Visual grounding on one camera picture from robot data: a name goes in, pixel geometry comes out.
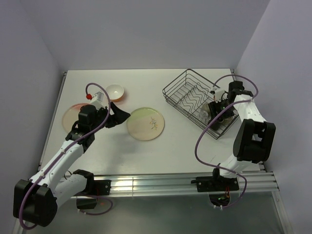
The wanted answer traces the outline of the orange and white bowl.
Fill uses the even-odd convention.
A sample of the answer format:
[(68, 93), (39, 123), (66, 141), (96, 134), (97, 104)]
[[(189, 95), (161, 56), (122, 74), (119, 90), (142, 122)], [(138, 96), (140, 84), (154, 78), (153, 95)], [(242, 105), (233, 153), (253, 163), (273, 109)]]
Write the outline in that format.
[(113, 102), (119, 102), (124, 96), (124, 88), (119, 84), (111, 84), (107, 86), (106, 92), (109, 95), (109, 98)]

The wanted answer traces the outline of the green and cream plate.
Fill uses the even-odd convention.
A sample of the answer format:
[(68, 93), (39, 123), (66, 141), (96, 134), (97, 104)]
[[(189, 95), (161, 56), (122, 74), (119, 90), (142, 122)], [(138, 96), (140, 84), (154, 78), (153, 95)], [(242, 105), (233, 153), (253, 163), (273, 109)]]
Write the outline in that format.
[(156, 109), (141, 107), (131, 112), (126, 126), (128, 133), (134, 139), (149, 141), (160, 136), (165, 126), (165, 120)]

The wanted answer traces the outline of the clear drinking glass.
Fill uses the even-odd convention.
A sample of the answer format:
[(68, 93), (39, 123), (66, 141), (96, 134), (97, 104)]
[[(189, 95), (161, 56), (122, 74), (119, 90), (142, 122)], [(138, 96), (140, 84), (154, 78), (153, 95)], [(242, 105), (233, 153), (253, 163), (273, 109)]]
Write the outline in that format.
[(202, 122), (207, 124), (209, 121), (209, 113), (205, 110), (201, 110), (198, 114), (198, 119)]

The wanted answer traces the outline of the dark brown tumbler cup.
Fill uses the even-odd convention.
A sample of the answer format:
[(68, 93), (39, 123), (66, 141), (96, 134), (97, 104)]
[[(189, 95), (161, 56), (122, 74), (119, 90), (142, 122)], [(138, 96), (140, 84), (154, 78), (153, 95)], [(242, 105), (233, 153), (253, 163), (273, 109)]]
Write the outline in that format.
[(214, 131), (219, 130), (220, 126), (222, 125), (223, 121), (224, 121), (224, 117), (219, 117), (218, 119), (216, 119), (214, 121), (215, 116), (212, 116), (211, 118), (211, 129)]

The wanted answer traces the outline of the pink and cream plate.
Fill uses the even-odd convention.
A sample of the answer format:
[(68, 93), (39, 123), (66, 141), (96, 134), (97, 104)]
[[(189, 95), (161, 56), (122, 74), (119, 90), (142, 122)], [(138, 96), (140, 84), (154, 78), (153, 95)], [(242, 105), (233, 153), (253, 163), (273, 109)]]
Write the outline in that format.
[(78, 114), (82, 106), (87, 103), (78, 103), (71, 106), (62, 117), (62, 126), (66, 133), (69, 133), (72, 129), (73, 124), (78, 120)]

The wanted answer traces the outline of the speckled beige cup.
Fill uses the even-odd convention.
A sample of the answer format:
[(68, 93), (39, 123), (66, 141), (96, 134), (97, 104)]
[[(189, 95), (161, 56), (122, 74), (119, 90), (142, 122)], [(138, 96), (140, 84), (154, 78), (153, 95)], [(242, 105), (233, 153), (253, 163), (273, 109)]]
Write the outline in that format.
[(236, 115), (234, 114), (233, 116), (224, 118), (222, 124), (226, 126), (229, 125), (232, 122), (232, 120), (235, 119), (235, 117)]

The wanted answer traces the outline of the grey-green ceramic mug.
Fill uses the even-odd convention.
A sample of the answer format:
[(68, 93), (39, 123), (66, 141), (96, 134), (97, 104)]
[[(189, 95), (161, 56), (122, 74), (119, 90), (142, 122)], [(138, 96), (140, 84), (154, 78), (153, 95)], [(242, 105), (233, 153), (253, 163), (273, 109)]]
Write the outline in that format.
[(208, 103), (204, 103), (201, 107), (201, 110), (207, 112), (208, 114), (211, 112)]

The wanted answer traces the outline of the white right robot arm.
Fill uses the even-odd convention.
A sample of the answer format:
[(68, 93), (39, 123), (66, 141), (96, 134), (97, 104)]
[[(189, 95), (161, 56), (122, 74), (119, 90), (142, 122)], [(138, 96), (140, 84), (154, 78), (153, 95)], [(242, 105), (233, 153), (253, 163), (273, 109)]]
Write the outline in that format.
[(212, 187), (222, 190), (228, 184), (228, 178), (235, 178), (249, 165), (269, 158), (276, 126), (261, 115), (254, 101), (255, 95), (245, 90), (243, 82), (233, 81), (228, 91), (213, 88), (211, 93), (214, 96), (214, 100), (208, 103), (211, 129), (216, 131), (221, 123), (235, 114), (241, 120), (233, 153), (220, 164), (219, 173), (211, 178)]

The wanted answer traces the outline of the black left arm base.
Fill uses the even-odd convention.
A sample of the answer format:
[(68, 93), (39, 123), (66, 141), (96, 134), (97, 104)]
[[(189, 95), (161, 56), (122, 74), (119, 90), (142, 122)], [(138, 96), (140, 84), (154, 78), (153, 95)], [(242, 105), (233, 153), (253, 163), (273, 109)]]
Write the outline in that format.
[(99, 196), (109, 195), (111, 189), (111, 180), (94, 178), (94, 174), (85, 170), (78, 169), (73, 172), (74, 175), (81, 175), (87, 179), (86, 188), (79, 195), (93, 195), (96, 198), (76, 200), (76, 206), (80, 210), (94, 209), (98, 203)]

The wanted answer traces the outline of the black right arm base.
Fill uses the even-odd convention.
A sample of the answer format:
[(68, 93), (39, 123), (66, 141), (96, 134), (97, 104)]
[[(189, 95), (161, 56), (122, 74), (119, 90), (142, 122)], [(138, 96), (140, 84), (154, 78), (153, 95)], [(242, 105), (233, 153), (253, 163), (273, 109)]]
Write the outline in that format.
[(191, 181), (196, 185), (197, 192), (209, 193), (209, 200), (218, 207), (230, 204), (230, 192), (238, 191), (239, 185), (236, 178), (225, 178), (214, 168), (212, 176), (198, 176)]

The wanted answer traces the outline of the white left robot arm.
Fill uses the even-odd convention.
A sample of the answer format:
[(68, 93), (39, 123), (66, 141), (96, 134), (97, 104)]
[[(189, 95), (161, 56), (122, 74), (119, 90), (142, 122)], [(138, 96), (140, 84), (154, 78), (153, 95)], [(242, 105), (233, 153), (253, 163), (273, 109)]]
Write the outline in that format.
[(53, 158), (28, 180), (21, 179), (14, 187), (13, 216), (34, 226), (48, 226), (67, 200), (77, 194), (90, 195), (95, 188), (94, 174), (78, 169), (61, 182), (68, 169), (80, 158), (95, 140), (102, 128), (112, 128), (130, 117), (113, 102), (107, 107), (92, 104), (80, 108), (77, 121), (72, 125), (65, 141)]

